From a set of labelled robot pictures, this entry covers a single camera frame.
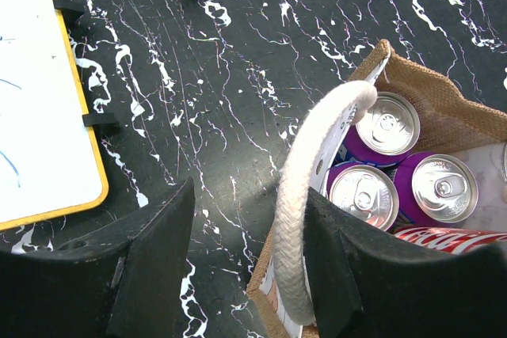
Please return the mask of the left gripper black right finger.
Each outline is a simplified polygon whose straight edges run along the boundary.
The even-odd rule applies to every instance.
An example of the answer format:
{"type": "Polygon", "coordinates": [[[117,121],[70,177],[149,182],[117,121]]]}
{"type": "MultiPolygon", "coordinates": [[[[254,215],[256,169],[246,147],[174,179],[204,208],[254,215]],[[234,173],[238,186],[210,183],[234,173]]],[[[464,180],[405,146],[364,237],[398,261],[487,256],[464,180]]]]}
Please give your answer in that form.
{"type": "Polygon", "coordinates": [[[403,241],[310,190],[304,256],[322,337],[503,337],[506,246],[452,255],[403,241]]]}

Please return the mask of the red cola can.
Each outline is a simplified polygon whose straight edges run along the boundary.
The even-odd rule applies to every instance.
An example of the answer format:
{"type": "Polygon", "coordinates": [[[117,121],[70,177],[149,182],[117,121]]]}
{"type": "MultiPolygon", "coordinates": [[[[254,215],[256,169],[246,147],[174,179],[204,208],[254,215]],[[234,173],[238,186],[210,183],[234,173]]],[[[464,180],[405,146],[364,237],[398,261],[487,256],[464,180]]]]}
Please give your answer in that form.
{"type": "Polygon", "coordinates": [[[478,184],[472,215],[446,226],[405,225],[398,221],[394,235],[429,249],[460,254],[506,240],[506,145],[494,143],[449,154],[462,161],[478,184]]]}

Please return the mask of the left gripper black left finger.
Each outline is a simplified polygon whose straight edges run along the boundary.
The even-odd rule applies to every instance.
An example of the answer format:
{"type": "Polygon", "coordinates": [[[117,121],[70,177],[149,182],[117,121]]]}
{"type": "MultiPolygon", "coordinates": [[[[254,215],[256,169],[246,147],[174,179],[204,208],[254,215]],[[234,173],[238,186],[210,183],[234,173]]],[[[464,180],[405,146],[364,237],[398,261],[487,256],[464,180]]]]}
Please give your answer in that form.
{"type": "Polygon", "coordinates": [[[171,337],[194,183],[55,250],[1,253],[4,337],[171,337]]]}

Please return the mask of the burlap canvas bag rope handles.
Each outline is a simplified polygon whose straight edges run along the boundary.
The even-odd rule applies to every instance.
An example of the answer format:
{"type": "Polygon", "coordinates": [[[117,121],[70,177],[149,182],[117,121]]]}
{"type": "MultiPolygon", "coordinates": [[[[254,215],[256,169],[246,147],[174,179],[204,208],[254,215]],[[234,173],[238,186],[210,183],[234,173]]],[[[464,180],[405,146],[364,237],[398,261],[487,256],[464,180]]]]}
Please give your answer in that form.
{"type": "Polygon", "coordinates": [[[271,337],[505,336],[505,113],[380,41],[301,125],[247,294],[271,337]]]}

